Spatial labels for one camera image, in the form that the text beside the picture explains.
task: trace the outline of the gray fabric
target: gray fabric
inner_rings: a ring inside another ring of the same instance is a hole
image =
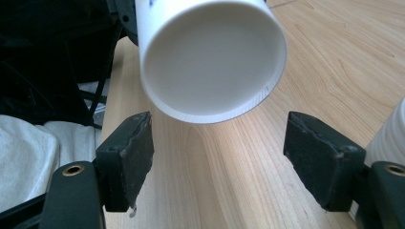
[[[46,192],[60,166],[92,161],[100,130],[52,121],[34,126],[0,115],[0,212]]]

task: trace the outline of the wood grain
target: wood grain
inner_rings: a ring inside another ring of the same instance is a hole
[[[295,1],[297,1],[297,0],[267,0],[266,3],[269,8],[274,9],[274,8],[278,8],[278,7],[284,6],[289,3],[293,3]]]
[[[160,112],[139,82],[138,48],[117,46],[103,138],[127,116],[151,111],[155,156],[137,215],[108,228],[354,228],[327,213],[283,156],[288,111],[315,115],[366,146],[405,95],[405,3],[297,0],[272,9],[288,64],[251,112],[215,125]]]

